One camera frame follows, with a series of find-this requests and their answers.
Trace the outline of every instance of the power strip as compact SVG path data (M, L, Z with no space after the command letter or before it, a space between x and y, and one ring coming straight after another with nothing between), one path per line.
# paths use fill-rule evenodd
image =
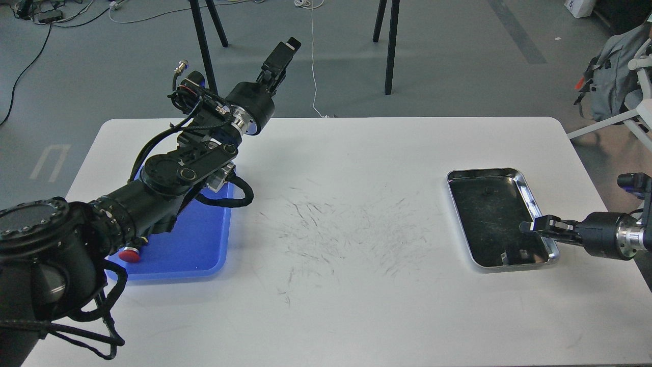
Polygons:
M53 9L46 12L39 13L34 16L34 20L39 24L50 24L56 22L57 20L63 19L63 13L61 10Z

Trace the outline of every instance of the white chair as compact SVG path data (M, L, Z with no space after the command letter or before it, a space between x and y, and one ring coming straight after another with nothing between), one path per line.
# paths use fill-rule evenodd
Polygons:
M569 139L592 133L597 129L602 129L603 127L622 122L632 131L632 133L634 133L634 135L639 140L641 140L643 145L652 152L652 138L650 138L647 133L645 133L645 131L643 131L639 126L643 125L649 131L650 125L652 125L652 84L650 83L648 74L648 69L652 68L652 58L650 58L650 56L645 52L651 41L652 40L648 39L643 44L643 46L638 49L634 55L634 59L629 61L627 64L629 70L636 71L636 75L638 76L638 81L641 86L640 92L642 92L642 100L640 103L636 104L636 102L632 102L632 99L626 98L626 107L629 108L629 104L635 104L636 107L631 108L629 111L623 112L620 115L616 115L606 120L596 122L582 129L573 131L572 133L568 134Z

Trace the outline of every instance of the robotic arm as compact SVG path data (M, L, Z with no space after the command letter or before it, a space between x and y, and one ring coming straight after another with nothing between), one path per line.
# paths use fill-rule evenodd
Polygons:
M644 173L618 176L618 186L644 200L641 218L615 212L594 212L581 222L561 220L554 215L521 223L526 234L549 237L558 242L582 246L592 256L631 260L638 251L652 251L652 178Z
M125 186L89 203L55 197L0 210L0 364L21 365L47 334L105 359L115 356L125 341L115 331L110 310L125 288L127 274L105 258L124 247L137 251L146 236L172 231L193 199L229 208L251 203L253 190L234 174L231 161L242 136L258 135L269 121L272 97L300 46L294 38L280 42L256 82L237 84L225 99L204 88L203 76L196 71L177 86L186 67L182 62L168 97L188 116L143 147ZM181 133L176 150L145 161L156 144L175 133ZM243 189L244 198L213 200L201 195L204 187L217 191L225 181ZM105 270L117 274L108 295ZM97 308L82 311L92 300ZM79 322L102 319L109 336L52 323L66 316ZM108 343L111 353L104 355L66 334Z

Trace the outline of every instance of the gray floor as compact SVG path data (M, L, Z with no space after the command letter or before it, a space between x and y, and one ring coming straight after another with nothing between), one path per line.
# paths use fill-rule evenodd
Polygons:
M91 19L106 4L96 0L75 22ZM69 1L64 12L74 14L81 6ZM187 6L183 0L129 1L113 16L137 20ZM595 18L573 18L563 0L404 1L390 96L383 94L389 11L381 42L374 44L377 7L377 0L325 0L314 11L316 106L322 114L552 116L567 131L591 123L572 105L573 86L609 34ZM254 79L274 45L294 36L304 47L275 97L275 116L317 117L311 12L290 0L218 11L231 42L219 47L207 24L220 92ZM0 7L0 115L47 31ZM18 85L10 119L0 127L0 208L65 195L106 120L179 117L166 95L180 59L202 68L189 11L136 24L116 24L105 14L82 27L52 29L43 55ZM61 171L53 177L55 152L33 177L44 148L53 144L70 145ZM637 208L640 201L620 190L615 178L652 173L651 152L624 126L607 127L574 144L607 209ZM564 185L559 182L559 189Z

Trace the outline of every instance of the orange tag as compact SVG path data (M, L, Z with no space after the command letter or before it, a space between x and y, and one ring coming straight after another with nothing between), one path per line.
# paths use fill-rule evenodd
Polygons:
M575 90L580 90L583 85L584 85L584 77L582 77L582 79L580 79L580 81L577 82L577 84L575 84Z

